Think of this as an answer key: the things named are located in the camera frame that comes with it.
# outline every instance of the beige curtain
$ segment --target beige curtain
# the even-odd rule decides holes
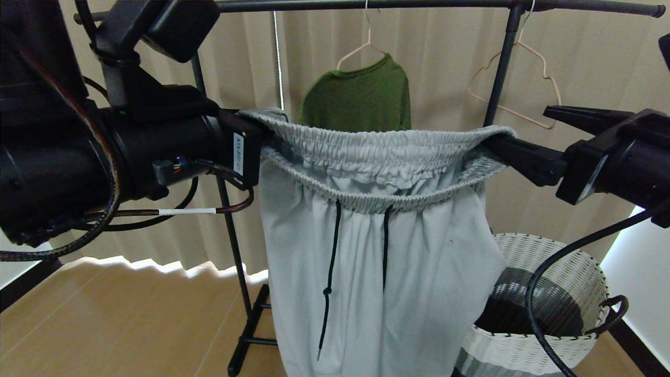
[[[108,9],[112,1],[92,4]],[[71,22],[74,7],[63,1],[68,30],[84,74],[102,81],[86,36]],[[467,95],[470,77],[499,51],[506,9],[370,9],[373,43],[391,53],[409,77],[415,129],[459,130],[480,127],[486,104]],[[295,116],[302,98],[324,72],[334,69],[346,53],[361,45],[367,25],[362,10],[276,13],[281,90],[277,73],[273,14],[223,14],[203,43],[200,55],[208,95],[223,107],[278,107]],[[534,13],[524,41],[547,58],[548,71],[561,89],[564,105],[639,111],[652,107],[670,112],[670,73],[657,40],[670,30],[670,16],[553,10]],[[163,83],[193,84],[189,64],[178,64],[138,48],[143,67]],[[366,50],[344,67],[356,68],[379,58]],[[473,89],[488,98],[496,63],[483,72]],[[544,120],[546,105],[555,104],[541,62],[515,50],[501,104]],[[515,128],[520,137],[564,150],[589,135],[558,123],[550,131],[499,111],[496,124]],[[139,201],[128,208],[169,207],[188,189],[181,184],[158,203]],[[231,200],[243,198],[234,188]],[[555,187],[537,188],[507,169],[488,182],[487,215],[495,232],[531,233],[569,242],[626,217],[632,205],[611,195],[593,195],[578,206],[555,198]],[[193,205],[219,204],[216,184],[205,178]],[[235,215],[243,259],[253,272],[265,267],[258,204]],[[604,239],[586,250],[601,260],[613,242]],[[178,217],[145,231],[105,234],[82,251],[89,256],[125,255],[159,263],[181,260],[193,266],[212,260],[219,268],[232,264],[224,220],[217,216]]]

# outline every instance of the laundry basket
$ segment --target laundry basket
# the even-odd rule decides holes
[[[495,240],[507,268],[467,334],[452,377],[562,376],[533,335],[525,294],[535,269],[565,244],[520,233],[498,234]],[[611,310],[618,303],[619,310]],[[593,348],[598,335],[621,320],[628,303],[623,296],[608,299],[599,265],[577,250],[543,275],[533,306],[549,344],[573,368]]]

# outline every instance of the drawstring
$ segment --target drawstring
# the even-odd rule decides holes
[[[337,216],[335,218],[335,234],[333,235],[333,251],[330,256],[330,267],[328,268],[328,286],[324,289],[324,298],[326,299],[326,309],[324,310],[324,324],[321,328],[321,338],[319,338],[319,353],[316,356],[318,361],[321,357],[321,349],[324,346],[324,337],[326,336],[326,325],[328,324],[328,309],[330,308],[330,299],[328,295],[332,293],[332,283],[333,283],[333,268],[335,267],[335,253],[337,252],[337,239],[338,233],[340,233],[340,218],[342,217],[342,204],[340,201],[335,202],[335,207],[337,208]]]
[[[386,289],[386,265],[389,262],[389,215],[391,214],[392,205],[386,208],[384,212],[384,260],[382,261],[382,291]]]

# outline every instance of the white wall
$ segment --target white wall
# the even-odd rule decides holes
[[[628,326],[670,370],[670,229],[647,220],[621,231],[602,269],[610,294],[630,301]]]
[[[49,243],[40,245],[37,250],[48,250],[51,248]],[[0,231],[0,250],[17,250],[22,252],[29,252],[35,250],[29,246],[16,246],[11,243],[7,236]],[[34,262],[0,262],[0,289],[5,288],[9,283],[24,274],[26,271],[35,266],[39,261]]]

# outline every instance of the white label sticker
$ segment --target white label sticker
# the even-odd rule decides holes
[[[242,135],[232,135],[232,169],[240,175],[244,175],[245,165],[245,139]]]

